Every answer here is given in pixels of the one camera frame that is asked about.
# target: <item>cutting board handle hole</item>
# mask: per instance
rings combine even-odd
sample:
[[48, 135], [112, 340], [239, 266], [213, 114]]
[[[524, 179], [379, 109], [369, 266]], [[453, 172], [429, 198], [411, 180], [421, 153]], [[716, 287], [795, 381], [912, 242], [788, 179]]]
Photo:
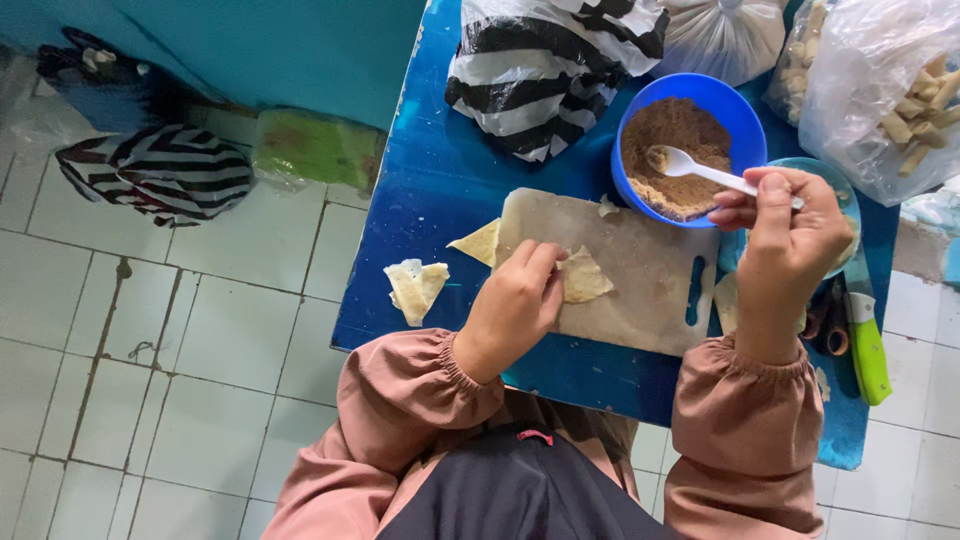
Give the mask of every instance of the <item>cutting board handle hole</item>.
[[697, 324], [697, 305], [700, 304], [700, 294], [704, 291], [703, 276], [707, 261], [699, 255], [693, 259], [693, 271], [690, 273], [690, 292], [686, 297], [686, 317], [688, 326]]

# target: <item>pink sleeve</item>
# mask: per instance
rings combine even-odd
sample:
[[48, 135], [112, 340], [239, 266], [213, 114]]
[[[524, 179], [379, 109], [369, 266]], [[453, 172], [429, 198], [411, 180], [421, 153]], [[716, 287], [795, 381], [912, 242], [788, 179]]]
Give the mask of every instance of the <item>pink sleeve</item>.
[[440, 430], [479, 425], [503, 403], [453, 359], [456, 334], [386, 335], [353, 351], [340, 375], [340, 418], [297, 454], [263, 538], [373, 538], [398, 476]]
[[813, 367], [799, 340], [786, 366], [739, 357], [733, 342], [709, 339], [684, 356], [673, 411], [682, 457], [667, 477], [665, 523], [687, 538], [814, 538], [824, 409]]

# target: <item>white cutting board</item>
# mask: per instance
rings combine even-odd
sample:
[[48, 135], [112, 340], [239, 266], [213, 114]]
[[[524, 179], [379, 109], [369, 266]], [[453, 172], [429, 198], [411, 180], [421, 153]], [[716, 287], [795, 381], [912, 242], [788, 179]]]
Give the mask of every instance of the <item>white cutting board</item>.
[[[564, 304], [555, 331], [644, 351], [682, 356], [707, 336], [720, 233], [684, 229], [631, 209], [600, 217], [600, 205], [522, 187], [503, 202], [496, 266], [526, 238], [572, 253], [587, 246], [615, 289]], [[686, 321], [694, 259], [706, 263], [697, 322]]]

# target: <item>blue wall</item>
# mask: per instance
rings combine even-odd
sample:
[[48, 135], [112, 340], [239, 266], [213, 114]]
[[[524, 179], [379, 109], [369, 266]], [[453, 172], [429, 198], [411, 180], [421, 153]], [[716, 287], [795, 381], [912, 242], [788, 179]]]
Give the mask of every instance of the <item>blue wall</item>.
[[0, 39], [35, 51], [43, 43], [65, 44], [60, 27], [75, 26], [204, 90], [192, 71], [249, 107], [302, 107], [387, 129], [423, 6], [423, 0], [0, 0]]

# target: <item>knife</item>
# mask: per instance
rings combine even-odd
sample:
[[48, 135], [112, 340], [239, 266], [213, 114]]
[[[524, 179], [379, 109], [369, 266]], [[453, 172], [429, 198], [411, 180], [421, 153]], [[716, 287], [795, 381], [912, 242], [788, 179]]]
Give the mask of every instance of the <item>knife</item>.
[[860, 386], [860, 397], [867, 405], [877, 406], [893, 393], [893, 388], [887, 376], [887, 355], [883, 351], [883, 340], [876, 326], [876, 300], [874, 288], [870, 285], [870, 273], [867, 270], [867, 258], [863, 253], [862, 242], [844, 266], [842, 279], [847, 289], [844, 304], [850, 325], [853, 369], [856, 371], [856, 382]]

